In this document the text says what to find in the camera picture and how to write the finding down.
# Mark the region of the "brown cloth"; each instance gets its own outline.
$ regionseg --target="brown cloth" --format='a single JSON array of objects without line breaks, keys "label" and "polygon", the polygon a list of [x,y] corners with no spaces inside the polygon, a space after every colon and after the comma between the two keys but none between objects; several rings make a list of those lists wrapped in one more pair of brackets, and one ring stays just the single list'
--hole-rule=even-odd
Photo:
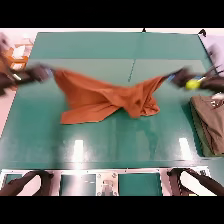
[{"label": "brown cloth", "polygon": [[152,94],[167,78],[157,76],[133,87],[121,87],[68,70],[57,70],[54,77],[71,108],[62,114],[62,124],[102,121],[119,108],[132,118],[157,114],[160,109]]},{"label": "brown cloth", "polygon": [[211,96],[193,96],[191,102],[200,117],[211,151],[215,155],[224,153],[224,104]]}]

